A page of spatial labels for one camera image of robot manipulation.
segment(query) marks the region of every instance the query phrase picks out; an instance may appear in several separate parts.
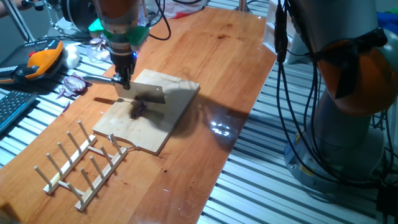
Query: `black cable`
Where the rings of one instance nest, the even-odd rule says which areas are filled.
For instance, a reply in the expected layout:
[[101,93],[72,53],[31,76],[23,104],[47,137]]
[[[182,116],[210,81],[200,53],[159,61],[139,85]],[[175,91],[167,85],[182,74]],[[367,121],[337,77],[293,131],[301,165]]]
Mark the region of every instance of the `black cable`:
[[53,36],[53,37],[41,37],[36,40],[47,40],[47,39],[51,39],[51,38],[58,39],[58,40],[90,40],[91,39],[91,37],[71,37],[71,36],[67,36],[67,35],[64,35],[64,36],[60,35],[60,36]]
[[194,1],[192,1],[192,2],[183,2],[183,1],[179,1],[179,0],[172,0],[173,2],[177,2],[177,3],[180,3],[180,4],[186,4],[186,5],[191,5],[191,4],[196,4],[196,3],[198,3],[198,2],[200,2],[200,1],[202,1],[202,0],[194,0]]
[[[388,144],[389,144],[389,147],[390,147],[390,149],[391,149],[391,153],[393,153],[394,152],[394,149],[393,149],[393,147],[392,147],[392,141],[391,141],[391,136],[390,136],[390,124],[389,124],[389,122],[388,122],[388,112],[387,112],[387,110],[384,112],[384,116],[386,117],[386,132],[387,132],[387,139],[388,139]],[[392,170],[392,166],[394,165],[394,156],[391,154],[391,156],[390,156],[390,167],[389,167],[389,170],[388,170],[388,172],[386,172],[385,173],[385,176],[387,177],[387,175],[391,172],[391,170]]]
[[[335,170],[334,168],[332,168],[331,166],[329,166],[328,163],[325,162],[325,161],[323,160],[322,156],[320,155],[319,149],[317,149],[315,152],[312,151],[312,148],[308,146],[307,141],[306,141],[305,138],[303,137],[303,133],[301,132],[301,129],[300,129],[299,125],[298,125],[298,122],[297,122],[296,117],[295,117],[295,115],[294,115],[294,111],[293,111],[292,106],[291,106],[291,102],[290,102],[290,98],[289,98],[289,91],[288,91],[288,89],[287,89],[286,76],[285,76],[285,72],[284,72],[283,63],[282,63],[282,62],[278,62],[278,63],[279,63],[278,81],[277,81],[277,107],[278,107],[278,112],[279,112],[281,124],[282,124],[282,127],[283,127],[283,129],[284,129],[284,133],[285,133],[285,135],[286,135],[286,138],[287,138],[287,140],[288,140],[288,143],[289,143],[289,145],[290,145],[290,147],[291,147],[293,153],[295,154],[296,158],[297,158],[298,161],[301,163],[301,165],[302,165],[304,168],[306,168],[309,172],[311,172],[313,175],[315,175],[315,176],[317,176],[317,177],[319,177],[319,178],[321,178],[321,179],[330,181],[330,182],[334,182],[334,183],[337,183],[337,184],[350,185],[350,186],[353,186],[353,187],[366,188],[366,189],[378,187],[378,186],[382,183],[382,181],[385,179],[386,174],[390,173],[390,171],[389,171],[389,172],[386,172],[386,171],[384,170],[384,174],[383,174],[382,176],[380,176],[379,179],[376,179],[376,180],[370,180],[370,181],[356,181],[356,180],[354,180],[354,181],[347,181],[347,180],[345,180],[345,179],[342,179],[341,177],[339,177],[338,175],[336,175],[336,174],[334,173],[334,172],[338,172],[338,171]],[[286,127],[285,127],[285,123],[284,123],[284,118],[283,118],[283,116],[282,116],[282,110],[281,110],[281,108],[280,108],[280,93],[279,93],[279,92],[280,92],[280,78],[281,78],[281,76],[282,76],[282,78],[284,79],[284,87],[285,87],[285,94],[286,94],[287,104],[288,104],[288,106],[289,106],[289,110],[290,110],[290,113],[291,113],[291,115],[292,115],[292,119],[293,119],[293,121],[294,121],[294,125],[295,125],[296,128],[297,128],[298,134],[300,135],[300,137],[301,137],[303,143],[305,144],[305,147],[307,148],[308,152],[311,154],[311,156],[314,158],[314,160],[317,161],[318,165],[319,165],[321,168],[323,168],[329,175],[331,175],[332,177],[334,177],[336,180],[330,179],[330,178],[325,177],[325,176],[322,176],[322,175],[320,175],[320,174],[314,172],[313,170],[311,170],[311,168],[309,168],[309,167],[301,160],[301,158],[299,157],[297,151],[295,150],[295,148],[294,148],[294,146],[293,146],[293,144],[292,144],[292,141],[291,141],[291,139],[290,139],[290,136],[289,136],[289,134],[287,133],[287,130],[286,130]],[[314,63],[314,80],[313,80],[312,91],[314,91],[314,89],[315,89],[315,92],[313,92],[313,94],[314,94],[314,101],[313,101],[313,113],[312,113],[312,124],[311,124],[311,125],[312,125],[312,129],[314,128],[314,117],[315,117],[315,108],[316,108],[316,101],[317,101],[317,93],[318,93],[318,98],[319,98],[319,92],[317,92],[317,91],[318,91],[318,88],[319,88],[319,91],[320,91],[320,85],[321,85],[321,82],[317,83],[317,77],[318,77],[318,74],[317,74],[317,67],[316,67],[316,64]],[[308,107],[309,107],[309,101],[310,101],[310,99],[311,99],[311,95],[308,96],[308,98],[309,98],[309,100],[307,100],[306,110],[307,110]],[[314,134],[313,131],[312,131],[312,133],[313,133],[313,141],[314,141],[314,143],[315,143],[315,145],[316,145],[315,134]],[[390,143],[390,148],[392,148],[391,139],[389,140],[389,143]]]
[[384,119],[384,111],[382,111],[380,113],[380,118],[379,121],[377,123],[375,123],[375,115],[372,115],[372,124],[373,124],[373,128],[378,128],[380,126],[380,130],[383,131],[383,119]]
[[389,151],[390,153],[392,153],[397,159],[398,159],[398,154],[394,153],[391,149],[384,147],[384,150]]
[[[165,4],[165,2],[164,2],[164,3],[163,3],[163,11],[165,11],[165,7],[166,7],[166,4]],[[156,20],[156,22],[155,22],[155,23],[152,23],[152,20],[154,20],[154,19],[159,15],[159,13],[160,13],[160,9],[159,9],[159,8],[157,8],[156,14],[155,14],[154,12],[151,13],[152,16],[150,16],[150,17],[148,18],[148,24],[146,25],[146,27],[153,27],[154,25],[158,24],[158,23],[162,20],[162,15],[160,15],[159,18]]]
[[313,80],[312,80],[312,86],[311,86],[311,90],[310,90],[310,94],[308,95],[308,99],[307,99],[307,103],[305,104],[305,109],[304,109],[304,131],[307,132],[307,113],[308,113],[308,108],[310,107],[310,101],[312,98],[312,92],[314,89],[314,84],[313,84]]
[[169,32],[169,35],[168,35],[166,38],[156,37],[156,36],[154,36],[154,35],[152,35],[152,34],[149,34],[149,36],[152,37],[152,38],[154,38],[154,39],[157,39],[157,40],[169,40],[170,37],[172,36],[172,30],[171,30],[171,28],[170,28],[169,22],[167,22],[167,19],[166,19],[166,17],[164,16],[164,10],[162,10],[162,6],[160,6],[160,3],[159,3],[160,1],[159,1],[159,2],[155,1],[155,2],[156,2],[156,5],[157,5],[157,8],[158,8],[159,11],[160,11],[160,14],[162,15],[162,17],[163,17],[163,19],[164,19],[164,22],[166,23],[166,26],[167,26],[167,30],[168,30],[168,32]]
[[307,52],[307,53],[305,53],[305,54],[298,55],[298,54],[292,53],[292,52],[289,51],[288,49],[287,49],[287,51],[288,51],[291,55],[298,56],[298,57],[305,57],[305,56],[309,56],[309,55],[310,55],[310,52]]
[[266,3],[266,2],[264,2],[264,1],[252,0],[252,1],[247,2],[246,5],[248,5],[248,4],[250,4],[250,3],[253,3],[253,2],[263,2],[263,3]]

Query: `keyboard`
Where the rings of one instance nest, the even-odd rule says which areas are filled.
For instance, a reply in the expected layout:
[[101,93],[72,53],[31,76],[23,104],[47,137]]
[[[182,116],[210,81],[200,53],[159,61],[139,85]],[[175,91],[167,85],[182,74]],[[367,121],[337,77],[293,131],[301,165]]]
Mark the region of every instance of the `keyboard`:
[[36,99],[36,94],[11,91],[0,100],[0,133]]

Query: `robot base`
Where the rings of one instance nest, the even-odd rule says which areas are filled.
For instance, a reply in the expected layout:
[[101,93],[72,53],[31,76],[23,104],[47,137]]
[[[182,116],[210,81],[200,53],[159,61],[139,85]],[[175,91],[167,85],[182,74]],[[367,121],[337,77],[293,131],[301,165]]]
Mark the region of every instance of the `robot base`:
[[[307,142],[312,142],[312,139],[310,138],[311,130],[310,128],[307,130],[308,131],[303,133],[303,135]],[[327,174],[326,171],[313,159],[299,135],[296,135],[296,138],[292,138],[292,140],[297,154],[305,165],[317,174],[335,180],[334,177]],[[368,135],[361,147],[342,149],[346,151],[346,156],[341,158],[340,161],[336,161],[333,164],[330,163],[330,165],[348,177],[353,177],[359,180],[368,180],[372,177],[373,171],[380,165],[380,160],[383,154],[383,145],[383,132],[378,129],[369,129]],[[287,169],[303,185],[324,193],[336,192],[341,188],[340,184],[324,180],[307,170],[296,158],[289,144],[285,147],[284,159]]]

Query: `green part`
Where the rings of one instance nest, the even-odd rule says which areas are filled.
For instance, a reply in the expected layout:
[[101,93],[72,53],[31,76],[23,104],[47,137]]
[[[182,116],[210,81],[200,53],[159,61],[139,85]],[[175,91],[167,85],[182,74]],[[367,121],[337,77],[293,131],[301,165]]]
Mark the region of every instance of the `green part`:
[[[106,38],[111,39],[113,34],[104,30],[99,19],[96,19],[89,27],[88,30],[92,34],[103,33]],[[129,40],[130,45],[141,46],[149,35],[149,28],[144,26],[137,26],[136,29],[125,34],[125,38]]]
[[144,26],[137,26],[136,29],[128,32],[126,38],[129,40],[130,45],[141,46],[149,35],[149,28]]
[[90,32],[103,32],[104,31],[104,27],[102,27],[100,19],[96,19],[89,27],[88,30]]
[[386,12],[388,12],[388,13],[394,13],[394,14],[398,14],[398,8],[392,8],[392,9],[390,9],[390,10],[386,11]]

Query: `wooden peg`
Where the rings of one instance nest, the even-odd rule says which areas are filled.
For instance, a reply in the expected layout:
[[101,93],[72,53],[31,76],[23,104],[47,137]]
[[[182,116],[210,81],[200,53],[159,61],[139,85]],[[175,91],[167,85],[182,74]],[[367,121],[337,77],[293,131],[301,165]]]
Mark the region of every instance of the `wooden peg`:
[[51,182],[48,180],[48,178],[46,178],[43,172],[37,166],[34,166],[33,168],[43,178],[43,180],[51,187],[52,186]]
[[90,140],[90,138],[88,137],[88,134],[87,134],[87,132],[86,132],[86,129],[85,129],[85,127],[83,127],[83,124],[81,123],[81,121],[78,121],[77,123],[79,123],[79,126],[80,126],[81,130],[83,131],[83,134],[86,136],[87,141],[88,141],[88,142],[91,142],[91,140]]
[[97,162],[95,162],[95,159],[93,156],[90,156],[91,161],[93,162],[95,169],[98,171],[99,176],[101,176],[101,178],[104,178],[104,174],[102,173],[102,170],[100,169],[100,167],[98,166]]
[[54,161],[54,159],[50,156],[50,153],[46,154],[47,158],[50,160],[50,162],[52,163],[52,165],[56,168],[56,170],[58,171],[58,173],[60,173],[60,175],[62,175],[62,170],[60,169],[60,167],[57,165],[57,163]]
[[104,146],[100,146],[99,148],[101,149],[102,153],[104,154],[104,157],[106,158],[106,160],[108,161],[108,163],[112,167],[113,166],[113,162],[112,162],[111,158],[109,158],[108,153],[105,151]]
[[81,173],[83,174],[83,177],[85,177],[88,186],[89,186],[92,190],[94,190],[94,186],[93,186],[93,184],[91,183],[90,179],[88,178],[86,171],[85,171],[83,168],[80,168],[80,171],[81,171]]
[[73,142],[73,144],[75,145],[75,147],[77,148],[79,153],[81,153],[80,146],[77,144],[77,142],[76,142],[75,138],[72,136],[72,134],[70,134],[70,132],[67,131],[67,135],[69,136],[70,140]]
[[82,197],[81,197],[80,194],[76,191],[76,189],[72,186],[72,184],[70,184],[70,183],[68,182],[67,185],[68,185],[68,187],[69,187],[69,190],[70,190],[73,194],[75,194],[76,198],[79,199],[79,201],[80,201],[81,203],[83,203]]
[[114,137],[113,133],[111,133],[111,139],[112,139],[112,142],[113,142],[114,146],[116,147],[116,150],[118,151],[119,155],[121,155],[122,151],[120,151],[120,146],[119,146],[118,142],[116,141],[116,138]]
[[66,152],[65,148],[62,146],[60,142],[57,143],[58,147],[61,149],[65,157],[68,159],[69,163],[72,164],[72,159],[69,157],[68,153]]

